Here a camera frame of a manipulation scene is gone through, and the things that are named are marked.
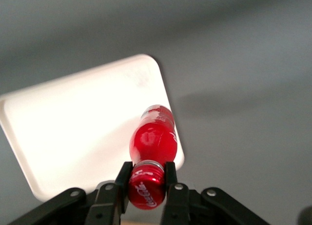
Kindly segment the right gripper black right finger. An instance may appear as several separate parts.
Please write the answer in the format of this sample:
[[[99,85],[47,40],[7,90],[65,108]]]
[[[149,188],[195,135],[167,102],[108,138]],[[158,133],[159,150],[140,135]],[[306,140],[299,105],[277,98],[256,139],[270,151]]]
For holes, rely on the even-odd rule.
[[[161,225],[188,225],[189,189],[178,182],[174,162],[165,164],[166,202],[161,216]]]

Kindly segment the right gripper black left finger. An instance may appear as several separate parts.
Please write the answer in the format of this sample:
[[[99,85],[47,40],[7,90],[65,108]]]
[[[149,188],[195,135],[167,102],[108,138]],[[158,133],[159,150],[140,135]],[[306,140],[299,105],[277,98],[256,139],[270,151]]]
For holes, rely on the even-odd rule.
[[[104,183],[97,190],[95,202],[87,214],[86,225],[119,225],[128,199],[128,183],[133,169],[132,162],[125,162],[112,183]]]

